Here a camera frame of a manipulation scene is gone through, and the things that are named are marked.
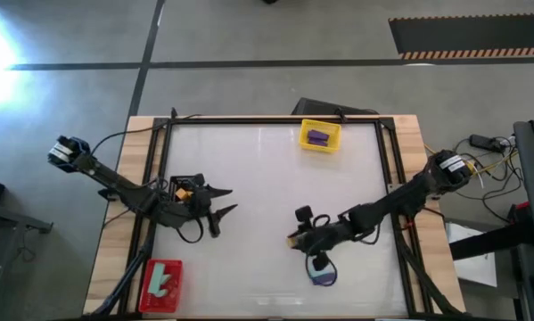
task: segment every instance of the concrete floor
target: concrete floor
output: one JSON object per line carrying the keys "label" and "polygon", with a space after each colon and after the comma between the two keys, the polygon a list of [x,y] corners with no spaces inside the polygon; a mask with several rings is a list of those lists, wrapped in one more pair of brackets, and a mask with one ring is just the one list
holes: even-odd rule
{"label": "concrete floor", "polygon": [[[155,5],[0,0],[0,67],[140,62]],[[534,12],[534,0],[168,0],[152,61],[395,59],[388,18],[520,12]],[[0,293],[0,320],[80,314],[106,203],[97,184],[48,165],[46,154],[58,135],[95,144],[122,130],[137,74],[0,71],[4,205],[54,221],[50,235],[28,235],[37,259],[15,261]],[[302,96],[417,114],[424,140],[448,148],[471,133],[509,136],[515,121],[534,119],[534,64],[150,70],[138,114],[169,115],[172,106],[185,115],[288,114]],[[115,166],[120,144],[110,140],[99,159]],[[487,189],[499,186],[487,181]],[[473,182],[464,193],[481,190]],[[504,213],[525,198],[518,191],[491,205]],[[449,218],[498,225],[479,202],[448,195],[441,206]],[[464,296],[473,314],[513,317],[509,299],[469,285]]]}

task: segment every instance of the wooden table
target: wooden table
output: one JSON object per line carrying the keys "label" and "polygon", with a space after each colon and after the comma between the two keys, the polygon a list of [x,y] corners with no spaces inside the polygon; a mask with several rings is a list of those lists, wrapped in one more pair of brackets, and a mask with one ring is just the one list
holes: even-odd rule
{"label": "wooden table", "polygon": [[[225,116],[205,116],[207,118],[223,118]],[[297,117],[304,116],[237,116],[238,118],[250,117]],[[335,118],[334,116],[316,116],[317,118]],[[427,161],[427,155],[423,148],[423,139],[421,130],[415,115],[382,115],[382,116],[349,116],[349,118],[370,118],[370,117],[392,117],[395,121],[398,144],[403,160],[403,166],[407,180],[411,179],[414,174],[421,171]],[[152,126],[154,117],[132,117],[128,122],[127,130],[137,130],[149,128]],[[126,135],[122,147],[122,153],[119,159],[118,172],[137,184],[142,183],[146,155],[150,140],[151,131]],[[387,153],[392,153],[390,139],[386,136]],[[160,154],[162,150],[163,139],[158,140],[156,155],[154,157],[152,174],[155,176],[159,167]],[[393,157],[388,157],[390,170],[396,178]],[[437,202],[428,202],[427,207],[438,210]],[[107,210],[106,219],[110,219],[123,211],[125,207],[119,202],[112,202]],[[113,290],[114,286],[122,277],[126,269],[126,260],[132,228],[134,225],[135,215],[128,213],[119,219],[111,222],[102,233],[94,270],[88,287],[85,307],[83,313],[94,311],[104,301],[106,296]],[[423,263],[425,270],[439,287],[441,292],[457,309],[464,311],[464,302],[459,283],[456,278],[455,266],[448,246],[448,240],[445,235],[443,220],[440,216],[428,211],[422,211],[415,218],[415,225],[419,235]],[[415,296],[415,305],[417,310],[423,311],[423,303],[420,300],[419,284],[416,282],[412,273],[412,289]],[[132,291],[128,302],[128,309],[134,310],[136,304],[137,289],[139,286],[140,271],[136,273],[132,283]]]}

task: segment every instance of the red box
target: red box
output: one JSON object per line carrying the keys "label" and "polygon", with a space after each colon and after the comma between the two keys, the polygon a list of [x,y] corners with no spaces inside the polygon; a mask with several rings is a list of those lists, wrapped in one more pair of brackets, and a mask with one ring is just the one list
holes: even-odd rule
{"label": "red box", "polygon": [[[158,298],[148,293],[150,280],[152,279],[153,266],[156,263],[163,263],[164,274],[171,274],[170,279],[161,286],[161,289],[168,289],[168,295]],[[144,285],[142,285],[142,299],[140,300],[140,312],[174,313],[179,303],[181,293],[181,278],[183,274],[183,263],[175,259],[150,259],[146,266]]]}

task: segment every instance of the black mat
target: black mat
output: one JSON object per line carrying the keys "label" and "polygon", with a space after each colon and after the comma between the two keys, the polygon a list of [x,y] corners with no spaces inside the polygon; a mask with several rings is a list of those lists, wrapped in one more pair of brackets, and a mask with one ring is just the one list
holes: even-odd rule
{"label": "black mat", "polygon": [[534,55],[534,14],[393,18],[403,59]]}

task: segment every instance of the yellow bin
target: yellow bin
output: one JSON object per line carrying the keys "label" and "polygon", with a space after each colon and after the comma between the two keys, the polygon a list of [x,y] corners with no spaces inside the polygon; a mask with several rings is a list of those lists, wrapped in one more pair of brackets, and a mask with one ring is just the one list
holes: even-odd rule
{"label": "yellow bin", "polygon": [[[308,131],[314,129],[323,132],[328,137],[328,146],[318,146],[308,143]],[[323,121],[316,121],[311,119],[303,119],[300,127],[299,144],[304,149],[319,151],[319,152],[336,152],[340,149],[340,130],[341,126],[338,124],[327,123]]]}

